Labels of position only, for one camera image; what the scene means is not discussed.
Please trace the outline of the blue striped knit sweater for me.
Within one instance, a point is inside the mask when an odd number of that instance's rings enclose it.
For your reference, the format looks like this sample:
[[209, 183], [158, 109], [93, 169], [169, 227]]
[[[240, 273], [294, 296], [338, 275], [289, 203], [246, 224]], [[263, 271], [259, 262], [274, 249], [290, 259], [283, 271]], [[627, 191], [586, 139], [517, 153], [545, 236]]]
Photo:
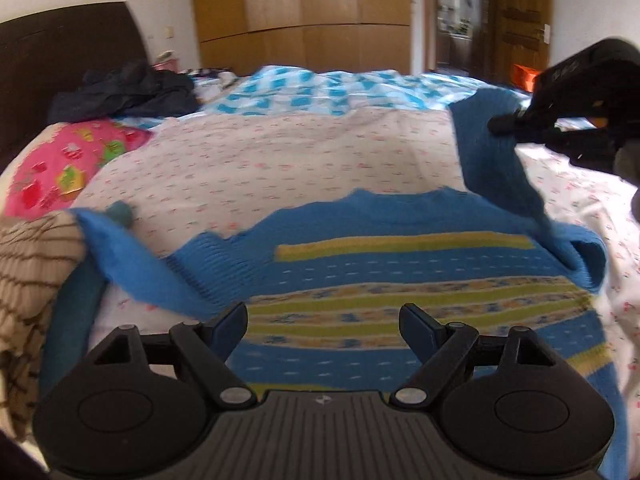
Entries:
[[391, 392], [418, 367], [412, 302], [503, 336], [525, 324], [612, 406], [601, 470], [629, 474], [629, 429], [594, 306], [608, 245], [544, 210], [481, 88], [446, 110], [207, 115], [162, 125], [74, 203], [108, 285], [91, 338], [207, 320], [244, 302], [231, 369], [259, 390]]

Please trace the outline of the dark navy clothes pile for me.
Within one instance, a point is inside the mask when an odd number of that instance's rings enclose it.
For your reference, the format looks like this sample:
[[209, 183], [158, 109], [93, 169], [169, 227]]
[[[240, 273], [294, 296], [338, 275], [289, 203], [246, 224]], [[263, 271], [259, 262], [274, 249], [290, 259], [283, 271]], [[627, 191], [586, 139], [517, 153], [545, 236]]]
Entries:
[[130, 62], [114, 72], [88, 70], [80, 86], [58, 92], [49, 124], [117, 117], [179, 117], [197, 112], [200, 102], [189, 76]]

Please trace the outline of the orange box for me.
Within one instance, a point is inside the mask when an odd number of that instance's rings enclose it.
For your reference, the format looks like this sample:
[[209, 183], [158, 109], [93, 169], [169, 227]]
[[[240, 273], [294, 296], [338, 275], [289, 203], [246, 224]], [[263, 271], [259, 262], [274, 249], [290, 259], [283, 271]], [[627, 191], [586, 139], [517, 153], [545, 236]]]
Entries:
[[521, 65], [521, 64], [513, 64], [511, 66], [511, 84], [514, 87], [523, 90], [528, 93], [533, 93], [535, 88], [535, 81], [537, 76], [540, 74], [539, 70], [535, 70], [534, 68]]

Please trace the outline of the brown wooden door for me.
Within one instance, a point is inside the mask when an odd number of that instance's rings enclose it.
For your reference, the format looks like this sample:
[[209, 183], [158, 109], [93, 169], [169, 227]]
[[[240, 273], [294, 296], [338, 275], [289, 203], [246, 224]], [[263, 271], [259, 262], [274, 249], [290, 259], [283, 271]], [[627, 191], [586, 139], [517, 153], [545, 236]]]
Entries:
[[511, 81], [512, 66], [545, 70], [549, 63], [552, 0], [489, 0], [495, 51], [492, 74]]

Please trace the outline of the teal folded garment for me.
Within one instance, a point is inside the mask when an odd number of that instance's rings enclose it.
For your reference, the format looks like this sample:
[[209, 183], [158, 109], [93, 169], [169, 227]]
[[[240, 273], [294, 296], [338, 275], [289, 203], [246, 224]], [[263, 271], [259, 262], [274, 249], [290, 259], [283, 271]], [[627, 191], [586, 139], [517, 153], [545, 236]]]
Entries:
[[50, 326], [44, 342], [38, 399], [85, 356], [94, 320], [98, 315], [107, 278], [89, 246], [86, 258], [65, 281], [55, 298]]

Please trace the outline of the white cherry print bedsheet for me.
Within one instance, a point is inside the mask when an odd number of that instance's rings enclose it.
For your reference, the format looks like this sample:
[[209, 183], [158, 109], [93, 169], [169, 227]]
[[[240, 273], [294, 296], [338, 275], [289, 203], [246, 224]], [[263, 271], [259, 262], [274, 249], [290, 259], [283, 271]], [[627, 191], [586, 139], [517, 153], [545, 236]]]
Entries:
[[[601, 288], [547, 283], [548, 266], [520, 252], [477, 263], [468, 250], [451, 264], [409, 252], [401, 262], [365, 254], [337, 266], [316, 260], [292, 278], [253, 282], [247, 340], [231, 364], [259, 390], [392, 390], [418, 367], [398, 330], [398, 311], [417, 304], [439, 320], [485, 334], [523, 322], [587, 376], [616, 414], [608, 478], [639, 471], [639, 229], [634, 190], [616, 177], [573, 167], [539, 146], [518, 157], [548, 215], [595, 232], [608, 266]], [[206, 115], [168, 122], [142, 148], [109, 162], [78, 197], [102, 210], [134, 213], [132, 230], [159, 256], [202, 233], [222, 244], [253, 232], [277, 211], [372, 198], [389, 214], [401, 196], [446, 196], [447, 219], [470, 218], [454, 124], [446, 112], [370, 107], [338, 117], [313, 114]]]

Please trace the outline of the beige brown striped garment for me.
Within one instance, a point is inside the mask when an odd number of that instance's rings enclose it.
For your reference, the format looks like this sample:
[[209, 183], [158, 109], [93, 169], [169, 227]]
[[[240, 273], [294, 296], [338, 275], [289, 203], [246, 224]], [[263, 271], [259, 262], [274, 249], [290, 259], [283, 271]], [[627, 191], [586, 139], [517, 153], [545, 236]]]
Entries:
[[1, 220], [1, 431], [21, 442], [38, 402], [43, 345], [61, 287], [85, 259], [73, 214]]

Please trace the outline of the pink cartoon print pillow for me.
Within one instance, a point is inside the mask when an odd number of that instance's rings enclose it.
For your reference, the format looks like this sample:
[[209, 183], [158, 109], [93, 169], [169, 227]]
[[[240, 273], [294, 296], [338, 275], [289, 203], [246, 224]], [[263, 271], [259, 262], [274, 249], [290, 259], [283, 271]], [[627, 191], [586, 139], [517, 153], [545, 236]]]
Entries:
[[35, 219], [69, 207], [106, 164], [151, 136], [113, 119], [47, 126], [3, 170], [1, 213]]

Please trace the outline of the blue white checkered quilt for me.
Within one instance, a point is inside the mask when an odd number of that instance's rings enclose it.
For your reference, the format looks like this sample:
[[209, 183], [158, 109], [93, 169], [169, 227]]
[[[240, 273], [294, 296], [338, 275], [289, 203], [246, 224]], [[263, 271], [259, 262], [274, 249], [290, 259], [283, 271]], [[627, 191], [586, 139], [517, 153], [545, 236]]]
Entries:
[[490, 84], [467, 76], [396, 70], [316, 73], [306, 68], [268, 65], [240, 79], [205, 103], [205, 114], [272, 116], [293, 113], [342, 116], [363, 107], [392, 110], [446, 110]]

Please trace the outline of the wooden wardrobe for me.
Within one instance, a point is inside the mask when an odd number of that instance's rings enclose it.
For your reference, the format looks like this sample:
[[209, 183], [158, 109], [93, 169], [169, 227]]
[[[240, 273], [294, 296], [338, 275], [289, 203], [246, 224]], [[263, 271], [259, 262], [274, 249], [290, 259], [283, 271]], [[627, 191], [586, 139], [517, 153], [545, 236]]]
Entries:
[[201, 61], [250, 75], [410, 70], [410, 0], [193, 0]]

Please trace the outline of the pink cup on nightstand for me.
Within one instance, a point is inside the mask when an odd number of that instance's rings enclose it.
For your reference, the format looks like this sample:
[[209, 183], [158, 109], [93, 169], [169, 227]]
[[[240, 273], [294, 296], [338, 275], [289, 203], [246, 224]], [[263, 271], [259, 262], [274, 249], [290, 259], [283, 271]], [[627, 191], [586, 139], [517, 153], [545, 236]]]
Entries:
[[178, 73], [179, 60], [175, 56], [174, 50], [166, 50], [157, 55], [152, 63], [152, 66], [156, 70], [170, 70], [171, 72]]

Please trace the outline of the dark brown headboard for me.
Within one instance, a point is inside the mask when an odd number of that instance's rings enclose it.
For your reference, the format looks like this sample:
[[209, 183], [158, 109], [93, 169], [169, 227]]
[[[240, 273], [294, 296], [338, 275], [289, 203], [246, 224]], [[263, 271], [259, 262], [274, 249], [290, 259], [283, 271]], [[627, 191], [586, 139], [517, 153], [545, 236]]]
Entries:
[[78, 4], [1, 24], [1, 167], [47, 125], [54, 96], [76, 89], [87, 70], [110, 72], [146, 58], [123, 1]]

